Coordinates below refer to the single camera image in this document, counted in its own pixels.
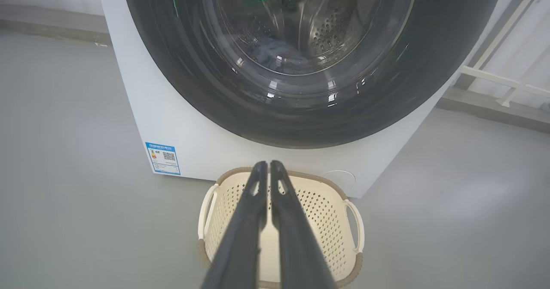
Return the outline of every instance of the white railing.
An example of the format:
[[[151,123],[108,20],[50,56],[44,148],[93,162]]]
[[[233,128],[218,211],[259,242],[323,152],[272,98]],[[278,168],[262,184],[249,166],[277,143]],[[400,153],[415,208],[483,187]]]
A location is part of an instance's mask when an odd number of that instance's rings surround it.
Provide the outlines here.
[[[463,66],[461,73],[473,77],[477,77],[479,79],[484,79],[488,81],[492,81],[493,83],[499,83],[501,85],[505,85],[507,87],[510,87],[510,89],[503,95],[503,97],[497,99],[496,101],[505,107],[510,107],[510,101],[514,99],[516,95],[521,93],[521,91],[531,93],[533,95],[541,95],[546,98],[550,98],[550,90],[542,89],[539,87],[535,87],[533,85],[529,85],[526,83],[522,83],[517,80],[509,79],[506,77],[502,77],[499,75],[495,75],[493,73],[489,73],[487,71],[481,70],[481,67],[483,64],[485,64],[491,55],[493,55],[493,52],[495,52],[495,49],[499,47],[499,45],[503,42],[505,39],[505,36],[509,34],[509,32],[516,26],[517,20],[521,17],[521,13],[523,13],[529,5],[533,3],[539,3],[540,0],[523,0],[517,9],[514,11],[514,13],[511,15],[510,19],[504,24],[502,29],[499,31],[493,42],[489,45],[487,50],[483,52],[483,55],[481,58],[476,62],[476,64],[473,67],[469,66]],[[543,56],[540,56],[535,62],[540,62],[543,58]]]

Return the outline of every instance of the round glass door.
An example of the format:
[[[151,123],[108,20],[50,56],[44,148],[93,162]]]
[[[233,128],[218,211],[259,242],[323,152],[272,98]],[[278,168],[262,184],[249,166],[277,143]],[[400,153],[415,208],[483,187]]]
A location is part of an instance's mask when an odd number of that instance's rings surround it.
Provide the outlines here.
[[[127,0],[175,89],[225,129],[322,148],[364,138],[458,69],[496,0]]]

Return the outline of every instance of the glossy floor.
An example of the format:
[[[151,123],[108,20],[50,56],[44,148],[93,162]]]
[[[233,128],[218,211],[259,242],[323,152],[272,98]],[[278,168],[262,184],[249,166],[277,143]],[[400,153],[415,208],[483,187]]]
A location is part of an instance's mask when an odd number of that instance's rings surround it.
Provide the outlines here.
[[[212,182],[151,173],[112,48],[0,31],[0,152],[0,288],[200,286]],[[546,134],[436,109],[355,203],[351,288],[550,287]]]

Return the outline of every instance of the white washing machine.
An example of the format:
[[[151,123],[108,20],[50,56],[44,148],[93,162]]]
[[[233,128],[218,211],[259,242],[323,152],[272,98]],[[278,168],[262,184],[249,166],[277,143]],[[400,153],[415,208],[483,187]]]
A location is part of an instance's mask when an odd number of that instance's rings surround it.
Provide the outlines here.
[[[452,83],[497,0],[102,3],[153,172],[216,180],[281,160],[361,197]]]

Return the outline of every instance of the plastic basket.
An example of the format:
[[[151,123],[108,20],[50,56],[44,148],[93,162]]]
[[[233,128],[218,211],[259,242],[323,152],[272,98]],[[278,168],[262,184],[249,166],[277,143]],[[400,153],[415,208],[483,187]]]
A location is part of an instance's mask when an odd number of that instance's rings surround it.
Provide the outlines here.
[[[208,263],[212,262],[218,250],[251,170],[236,168],[228,171],[210,187],[202,201],[199,250]],[[328,179],[291,171],[288,175],[336,285],[343,287],[351,283],[363,265],[365,232],[359,211],[345,193]],[[268,209],[271,209],[269,191],[267,201]],[[347,208],[357,224],[357,245],[351,234]],[[272,224],[269,212],[267,224],[260,234],[260,248],[260,287],[280,288],[279,233]]]

